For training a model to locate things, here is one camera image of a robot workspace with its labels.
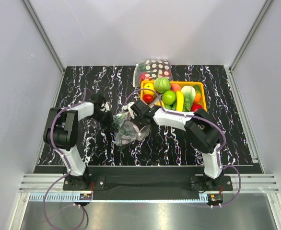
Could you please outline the green fake scallion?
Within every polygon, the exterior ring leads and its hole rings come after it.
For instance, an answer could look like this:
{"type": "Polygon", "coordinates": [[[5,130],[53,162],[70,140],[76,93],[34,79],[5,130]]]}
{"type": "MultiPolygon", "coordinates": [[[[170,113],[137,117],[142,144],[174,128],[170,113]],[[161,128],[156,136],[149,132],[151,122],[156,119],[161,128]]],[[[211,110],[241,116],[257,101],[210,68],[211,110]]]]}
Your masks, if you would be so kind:
{"type": "Polygon", "coordinates": [[[127,112],[121,112],[113,116],[117,134],[120,136],[131,136],[133,133],[133,124],[127,112]]]}

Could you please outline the clear zip top bag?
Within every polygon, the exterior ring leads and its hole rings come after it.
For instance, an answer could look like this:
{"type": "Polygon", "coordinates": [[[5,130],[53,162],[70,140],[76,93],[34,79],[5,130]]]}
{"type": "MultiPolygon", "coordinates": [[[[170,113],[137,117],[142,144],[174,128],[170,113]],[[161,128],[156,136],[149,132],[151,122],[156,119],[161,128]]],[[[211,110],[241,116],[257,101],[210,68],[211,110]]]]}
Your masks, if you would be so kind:
{"type": "Polygon", "coordinates": [[[134,141],[142,141],[151,132],[151,125],[139,128],[132,122],[129,112],[121,112],[113,116],[113,121],[117,131],[115,132],[115,144],[117,146],[125,146],[134,141]]]}

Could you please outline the green fake apple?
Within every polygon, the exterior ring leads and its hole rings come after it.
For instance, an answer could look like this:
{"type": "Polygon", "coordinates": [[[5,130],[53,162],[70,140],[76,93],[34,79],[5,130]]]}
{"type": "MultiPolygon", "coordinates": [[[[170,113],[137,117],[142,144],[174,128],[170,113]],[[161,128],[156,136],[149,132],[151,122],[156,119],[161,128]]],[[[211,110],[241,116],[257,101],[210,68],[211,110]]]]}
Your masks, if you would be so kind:
{"type": "Polygon", "coordinates": [[[168,90],[166,91],[163,95],[162,95],[162,101],[164,104],[166,105],[172,105],[175,103],[176,101],[176,93],[172,90],[168,90]]]}

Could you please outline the green fake leaf vegetable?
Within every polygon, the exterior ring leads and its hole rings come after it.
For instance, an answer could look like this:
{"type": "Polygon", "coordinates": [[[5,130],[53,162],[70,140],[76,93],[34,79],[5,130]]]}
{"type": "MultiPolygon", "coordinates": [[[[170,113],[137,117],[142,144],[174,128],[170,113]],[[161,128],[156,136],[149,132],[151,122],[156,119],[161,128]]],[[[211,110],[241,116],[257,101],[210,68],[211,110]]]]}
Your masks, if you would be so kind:
{"type": "Polygon", "coordinates": [[[165,93],[171,89],[171,83],[166,77],[157,78],[153,85],[155,90],[159,93],[165,93]]]}

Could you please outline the yellow fake banana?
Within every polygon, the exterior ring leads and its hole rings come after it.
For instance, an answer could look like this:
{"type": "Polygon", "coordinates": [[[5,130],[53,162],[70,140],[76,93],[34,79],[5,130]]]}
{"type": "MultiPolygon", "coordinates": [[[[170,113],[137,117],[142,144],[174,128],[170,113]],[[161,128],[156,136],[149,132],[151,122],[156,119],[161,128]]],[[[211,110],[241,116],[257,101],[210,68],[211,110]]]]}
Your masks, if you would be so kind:
{"type": "Polygon", "coordinates": [[[181,91],[176,91],[176,111],[182,112],[184,108],[184,95],[181,91]]]}

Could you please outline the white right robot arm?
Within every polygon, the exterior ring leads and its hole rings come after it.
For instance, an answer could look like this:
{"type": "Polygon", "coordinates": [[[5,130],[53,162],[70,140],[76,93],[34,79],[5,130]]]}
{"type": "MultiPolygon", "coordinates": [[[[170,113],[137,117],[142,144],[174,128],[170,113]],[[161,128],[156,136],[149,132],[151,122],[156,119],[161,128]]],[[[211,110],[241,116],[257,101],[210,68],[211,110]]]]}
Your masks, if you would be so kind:
{"type": "Polygon", "coordinates": [[[184,113],[159,105],[149,107],[138,100],[130,103],[128,111],[133,124],[138,128],[156,124],[184,131],[191,145],[202,154],[204,162],[202,184],[210,190],[221,186],[223,169],[220,150],[225,144],[225,135],[204,109],[184,113]]]}

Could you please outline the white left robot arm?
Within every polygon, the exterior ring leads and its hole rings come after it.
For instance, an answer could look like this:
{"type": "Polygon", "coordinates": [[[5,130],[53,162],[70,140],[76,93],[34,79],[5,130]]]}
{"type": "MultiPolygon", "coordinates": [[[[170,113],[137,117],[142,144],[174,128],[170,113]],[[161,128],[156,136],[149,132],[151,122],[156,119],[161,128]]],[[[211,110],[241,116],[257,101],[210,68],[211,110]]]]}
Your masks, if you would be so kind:
{"type": "Polygon", "coordinates": [[[87,189],[91,183],[87,166],[77,148],[79,121],[84,118],[99,122],[107,132],[117,131],[109,102],[104,96],[94,93],[89,101],[83,100],[63,109],[51,108],[43,135],[44,142],[53,147],[66,165],[67,185],[81,190],[87,189]]]}

